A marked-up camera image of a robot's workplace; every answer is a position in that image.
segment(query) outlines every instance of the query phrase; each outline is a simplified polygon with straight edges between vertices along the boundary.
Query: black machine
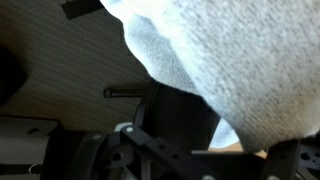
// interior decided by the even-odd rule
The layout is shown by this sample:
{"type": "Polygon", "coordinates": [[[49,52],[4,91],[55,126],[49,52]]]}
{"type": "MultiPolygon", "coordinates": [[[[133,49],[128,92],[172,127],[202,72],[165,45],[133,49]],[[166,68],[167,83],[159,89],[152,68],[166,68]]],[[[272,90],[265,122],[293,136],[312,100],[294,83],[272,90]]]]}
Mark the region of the black machine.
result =
{"type": "Polygon", "coordinates": [[[219,116],[202,98],[158,83],[150,91],[106,90],[139,97],[132,125],[119,132],[52,133],[42,179],[319,179],[319,137],[271,147],[266,159],[208,152],[219,116]]]}

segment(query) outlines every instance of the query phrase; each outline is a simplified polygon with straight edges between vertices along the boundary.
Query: gray sweater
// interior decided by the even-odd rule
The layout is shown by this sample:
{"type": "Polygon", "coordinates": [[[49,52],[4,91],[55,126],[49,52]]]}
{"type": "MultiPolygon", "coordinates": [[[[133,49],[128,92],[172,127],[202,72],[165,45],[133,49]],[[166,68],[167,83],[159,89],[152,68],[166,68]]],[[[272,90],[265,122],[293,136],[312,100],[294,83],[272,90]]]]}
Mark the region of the gray sweater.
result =
{"type": "Polygon", "coordinates": [[[201,95],[244,149],[319,130],[319,0],[102,3],[150,75],[201,95]]]}

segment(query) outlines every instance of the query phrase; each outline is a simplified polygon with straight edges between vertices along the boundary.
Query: gray knit fabric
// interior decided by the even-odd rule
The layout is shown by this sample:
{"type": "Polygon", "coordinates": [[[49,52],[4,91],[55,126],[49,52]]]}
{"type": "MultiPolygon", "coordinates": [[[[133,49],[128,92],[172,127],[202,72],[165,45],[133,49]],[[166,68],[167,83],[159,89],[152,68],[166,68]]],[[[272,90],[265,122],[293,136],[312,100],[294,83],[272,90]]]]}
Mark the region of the gray knit fabric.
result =
{"type": "Polygon", "coordinates": [[[148,72],[203,96],[244,149],[319,129],[319,0],[102,2],[123,22],[128,46],[148,72]],[[150,38],[167,41],[170,60],[142,58],[159,44],[134,43],[141,34],[149,36],[143,24],[130,29],[138,18],[154,27],[150,38]]]}

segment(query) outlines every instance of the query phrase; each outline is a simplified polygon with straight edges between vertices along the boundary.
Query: bolt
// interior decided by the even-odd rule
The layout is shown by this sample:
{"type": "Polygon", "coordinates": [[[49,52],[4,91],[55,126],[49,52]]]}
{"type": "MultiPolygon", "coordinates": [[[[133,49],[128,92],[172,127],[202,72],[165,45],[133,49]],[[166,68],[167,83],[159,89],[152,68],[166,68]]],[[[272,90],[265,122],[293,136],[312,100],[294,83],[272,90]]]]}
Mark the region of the bolt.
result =
{"type": "Polygon", "coordinates": [[[204,176],[202,176],[201,180],[215,180],[215,179],[211,175],[204,175],[204,176]]]}
{"type": "Polygon", "coordinates": [[[281,180],[281,179],[278,178],[277,176],[271,175],[271,176],[269,176],[269,177],[267,178],[267,180],[281,180]]]}
{"type": "Polygon", "coordinates": [[[98,139],[100,139],[100,138],[102,138],[102,135],[101,135],[100,133],[95,133],[95,134],[93,134],[93,136],[92,136],[92,139],[94,139],[94,140],[98,140],[98,139]]]}
{"type": "Polygon", "coordinates": [[[126,131],[127,131],[127,132],[132,132],[132,131],[133,131],[133,128],[132,128],[132,127],[128,127],[128,128],[126,129],[126,131]]]}

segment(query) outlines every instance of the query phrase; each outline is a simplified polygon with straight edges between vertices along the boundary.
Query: knit texture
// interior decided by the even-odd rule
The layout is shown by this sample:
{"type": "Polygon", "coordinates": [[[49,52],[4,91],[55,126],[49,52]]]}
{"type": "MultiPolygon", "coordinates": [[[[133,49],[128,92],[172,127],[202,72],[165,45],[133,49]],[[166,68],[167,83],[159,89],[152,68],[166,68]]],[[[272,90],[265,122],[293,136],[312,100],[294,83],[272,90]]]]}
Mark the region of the knit texture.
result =
{"type": "Polygon", "coordinates": [[[319,130],[319,0],[102,2],[123,22],[128,46],[148,72],[201,95],[245,150],[319,130]],[[139,57],[150,45],[133,43],[135,17],[148,19],[156,32],[150,38],[164,39],[174,61],[139,57]]]}

